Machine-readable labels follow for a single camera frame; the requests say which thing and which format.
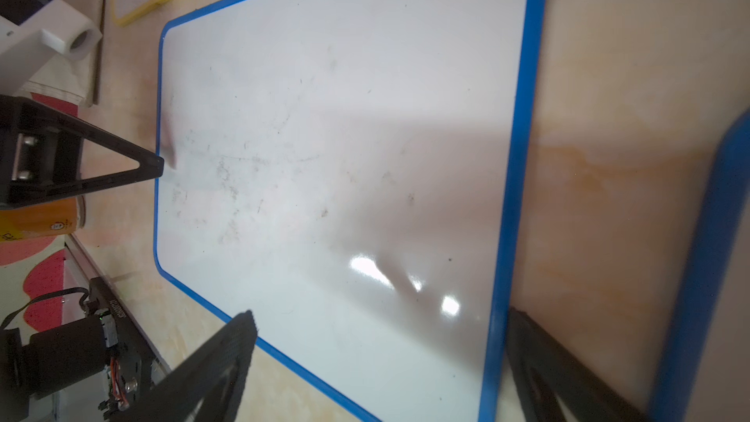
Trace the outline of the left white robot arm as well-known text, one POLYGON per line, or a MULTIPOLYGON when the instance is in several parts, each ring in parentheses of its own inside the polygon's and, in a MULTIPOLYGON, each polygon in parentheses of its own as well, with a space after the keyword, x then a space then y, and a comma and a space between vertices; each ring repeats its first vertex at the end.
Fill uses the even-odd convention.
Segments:
MULTIPOLYGON (((13 211, 55 201, 79 199, 122 186, 159 178, 162 157, 37 101, 1 99, 1 209, 13 211), (130 159, 125 171, 84 178, 80 173, 85 144, 130 159)), ((22 311, 11 312, 1 324, 1 418, 22 421, 30 401, 48 397, 106 367, 115 368, 118 318, 105 304, 92 300, 101 283, 68 287, 29 300, 41 304, 79 295, 83 318, 37 332, 23 342, 11 326, 22 311)))

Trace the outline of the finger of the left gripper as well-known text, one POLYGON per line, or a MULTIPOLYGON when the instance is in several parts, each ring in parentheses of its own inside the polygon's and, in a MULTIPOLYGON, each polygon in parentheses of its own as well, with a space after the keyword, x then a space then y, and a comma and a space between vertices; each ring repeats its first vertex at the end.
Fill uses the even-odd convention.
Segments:
POLYGON ((1 207, 19 209, 159 178, 164 159, 82 119, 23 97, 1 97, 1 207), (88 142, 136 167, 80 175, 88 142))

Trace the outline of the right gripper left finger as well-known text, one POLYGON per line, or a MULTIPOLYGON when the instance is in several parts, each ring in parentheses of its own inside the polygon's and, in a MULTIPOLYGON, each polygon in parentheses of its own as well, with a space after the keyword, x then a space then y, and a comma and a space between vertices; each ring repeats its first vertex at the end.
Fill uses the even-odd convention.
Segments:
POLYGON ((116 421, 234 421, 258 330, 250 311, 230 320, 116 421))

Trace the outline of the blue framed whiteboard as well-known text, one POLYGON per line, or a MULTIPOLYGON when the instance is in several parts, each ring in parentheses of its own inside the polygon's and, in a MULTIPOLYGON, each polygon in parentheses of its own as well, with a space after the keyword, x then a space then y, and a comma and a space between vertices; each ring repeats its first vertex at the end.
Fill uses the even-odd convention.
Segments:
POLYGON ((682 421, 749 197, 749 113, 714 158, 648 403, 653 421, 682 421))
POLYGON ((492 421, 545 0, 221 0, 159 42, 154 262, 367 421, 492 421))

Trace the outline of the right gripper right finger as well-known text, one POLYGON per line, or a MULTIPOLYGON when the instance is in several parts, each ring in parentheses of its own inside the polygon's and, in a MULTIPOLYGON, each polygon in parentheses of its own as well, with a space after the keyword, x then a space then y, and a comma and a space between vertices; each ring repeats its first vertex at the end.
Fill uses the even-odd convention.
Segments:
POLYGON ((580 363, 527 313, 511 308, 507 356, 527 421, 643 421, 645 415, 580 363))

